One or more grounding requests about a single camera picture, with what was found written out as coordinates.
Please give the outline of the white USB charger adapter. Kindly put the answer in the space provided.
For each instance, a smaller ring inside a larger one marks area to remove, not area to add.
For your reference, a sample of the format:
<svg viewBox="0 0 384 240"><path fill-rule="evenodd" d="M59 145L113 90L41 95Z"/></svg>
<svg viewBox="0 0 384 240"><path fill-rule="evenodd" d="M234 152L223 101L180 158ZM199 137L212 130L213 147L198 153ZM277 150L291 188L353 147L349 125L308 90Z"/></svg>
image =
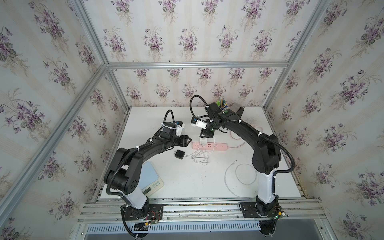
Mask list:
<svg viewBox="0 0 384 240"><path fill-rule="evenodd" d="M200 138L200 147L203 148L207 145L208 139L207 138Z"/></svg>

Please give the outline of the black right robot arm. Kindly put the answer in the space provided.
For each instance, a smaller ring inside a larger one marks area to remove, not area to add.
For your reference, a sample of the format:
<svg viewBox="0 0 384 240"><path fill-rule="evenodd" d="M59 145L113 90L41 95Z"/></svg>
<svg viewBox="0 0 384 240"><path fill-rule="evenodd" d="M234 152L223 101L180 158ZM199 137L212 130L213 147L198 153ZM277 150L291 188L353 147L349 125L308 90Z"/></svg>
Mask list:
<svg viewBox="0 0 384 240"><path fill-rule="evenodd" d="M293 156L279 143L277 136L267 135L243 120L245 107L233 104L208 104L201 96L190 99L191 123L201 128L201 138L213 138L215 131L227 129L245 141L254 151L252 165L259 173L259 190L256 196L256 211L262 218L277 218L280 210L276 194L276 176L291 173L295 168Z"/></svg>

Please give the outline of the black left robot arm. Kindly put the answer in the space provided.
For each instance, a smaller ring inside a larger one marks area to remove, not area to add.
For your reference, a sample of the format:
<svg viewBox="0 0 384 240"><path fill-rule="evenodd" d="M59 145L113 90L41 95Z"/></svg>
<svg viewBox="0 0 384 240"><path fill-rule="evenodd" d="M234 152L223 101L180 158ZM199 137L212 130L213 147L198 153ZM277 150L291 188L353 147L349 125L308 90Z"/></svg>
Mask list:
<svg viewBox="0 0 384 240"><path fill-rule="evenodd" d="M174 147L187 147L192 139L182 135L183 122L176 121L172 110L167 110L161 127L144 144L131 149L119 148L104 176L106 193L117 196L125 204L121 207L123 220L160 219L150 210L150 200L139 188L143 164L150 158Z"/></svg>

